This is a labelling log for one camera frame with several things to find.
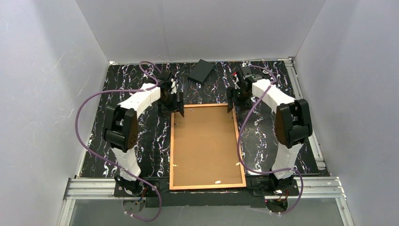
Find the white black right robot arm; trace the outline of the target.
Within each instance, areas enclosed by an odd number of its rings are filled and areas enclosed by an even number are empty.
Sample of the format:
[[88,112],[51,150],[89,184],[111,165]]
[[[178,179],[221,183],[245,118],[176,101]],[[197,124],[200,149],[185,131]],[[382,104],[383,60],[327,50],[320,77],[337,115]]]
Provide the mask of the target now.
[[275,113],[274,134],[278,141],[275,162],[267,176],[247,186],[258,194],[284,192],[294,185],[295,161],[305,140],[313,133],[309,103],[295,99],[276,87],[276,76],[268,69],[263,74],[253,72],[254,66],[245,66],[233,73],[234,86],[227,89],[228,108],[234,107],[251,112],[264,102]]

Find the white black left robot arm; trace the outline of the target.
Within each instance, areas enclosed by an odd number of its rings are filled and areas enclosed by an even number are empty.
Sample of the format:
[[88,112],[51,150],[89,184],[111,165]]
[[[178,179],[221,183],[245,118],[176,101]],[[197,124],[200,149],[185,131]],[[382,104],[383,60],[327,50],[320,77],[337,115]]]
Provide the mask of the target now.
[[158,105],[159,116],[176,112],[184,116],[183,93],[178,92],[177,78],[171,72],[161,72],[157,81],[144,83],[139,92],[116,106],[108,106],[105,111],[103,137],[122,167],[114,179],[133,196],[140,195],[145,189],[144,183],[137,180],[141,169],[134,151],[138,140],[138,119],[154,103]]

